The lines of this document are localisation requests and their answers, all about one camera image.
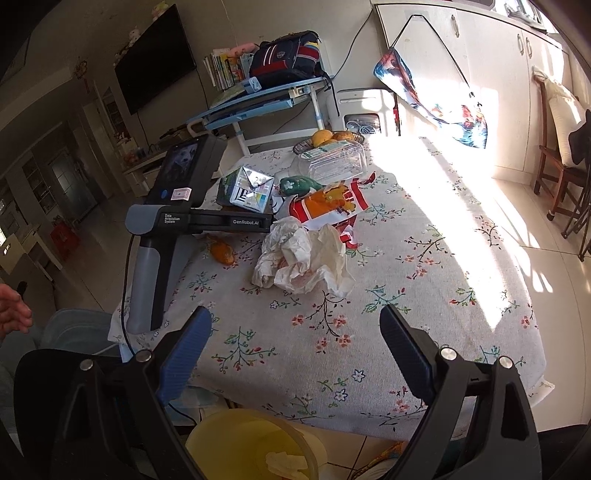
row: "crumpled tissue paper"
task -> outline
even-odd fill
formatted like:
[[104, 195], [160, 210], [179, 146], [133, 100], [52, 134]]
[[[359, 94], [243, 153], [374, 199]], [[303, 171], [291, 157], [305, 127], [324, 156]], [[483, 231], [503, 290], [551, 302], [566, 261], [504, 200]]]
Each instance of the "crumpled tissue paper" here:
[[345, 251], [340, 233], [332, 225], [308, 231], [298, 219], [282, 218], [273, 223], [262, 244], [252, 283], [308, 293], [324, 281], [330, 293], [344, 298], [355, 285], [347, 270]]
[[287, 455], [286, 452], [269, 452], [265, 460], [267, 461], [267, 468], [275, 475], [289, 480], [309, 480], [306, 475], [299, 471], [308, 468], [306, 457]]

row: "label sticker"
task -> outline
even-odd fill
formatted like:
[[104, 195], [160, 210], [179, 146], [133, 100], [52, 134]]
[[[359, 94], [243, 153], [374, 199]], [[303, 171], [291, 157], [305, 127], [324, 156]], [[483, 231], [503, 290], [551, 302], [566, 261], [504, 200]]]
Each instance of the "label sticker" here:
[[182, 189], [174, 189], [173, 195], [170, 197], [171, 200], [188, 200], [191, 196], [191, 189], [185, 187]]

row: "person's hand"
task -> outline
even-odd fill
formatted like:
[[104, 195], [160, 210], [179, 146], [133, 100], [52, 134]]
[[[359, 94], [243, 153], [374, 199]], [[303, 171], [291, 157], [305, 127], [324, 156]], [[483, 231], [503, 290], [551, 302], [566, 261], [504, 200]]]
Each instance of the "person's hand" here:
[[5, 283], [0, 284], [0, 340], [13, 331], [29, 333], [31, 315], [21, 296]]

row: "book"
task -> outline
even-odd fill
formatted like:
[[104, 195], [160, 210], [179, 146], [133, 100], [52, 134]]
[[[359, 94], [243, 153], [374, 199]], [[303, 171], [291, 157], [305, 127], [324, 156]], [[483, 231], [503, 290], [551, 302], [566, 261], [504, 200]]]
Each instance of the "book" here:
[[252, 54], [247, 53], [234, 58], [228, 56], [229, 48], [214, 48], [203, 59], [203, 64], [212, 81], [212, 85], [219, 92], [224, 92], [249, 78]]
[[254, 54], [252, 53], [243, 53], [242, 55], [240, 55], [240, 66], [242, 69], [242, 72], [244, 74], [244, 78], [248, 79], [251, 77], [251, 65], [252, 65], [252, 58], [254, 57]]
[[216, 79], [213, 76], [213, 70], [211, 65], [209, 64], [209, 58], [205, 57], [203, 59], [203, 64], [205, 65], [205, 69], [207, 70], [207, 74], [209, 75], [209, 79], [212, 81], [212, 85], [215, 87], [216, 85]]

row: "cushion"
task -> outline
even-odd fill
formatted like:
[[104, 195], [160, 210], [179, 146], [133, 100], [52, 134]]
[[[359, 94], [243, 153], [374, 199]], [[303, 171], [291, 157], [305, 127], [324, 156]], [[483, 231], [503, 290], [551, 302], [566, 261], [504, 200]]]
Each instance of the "cushion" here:
[[558, 136], [558, 150], [562, 157], [562, 164], [568, 168], [585, 169], [585, 163], [575, 165], [570, 151], [569, 135], [585, 123], [585, 108], [576, 97], [561, 83], [549, 78], [542, 71], [535, 69], [534, 75], [544, 79], [548, 94], [548, 104], [552, 111], [556, 135]]

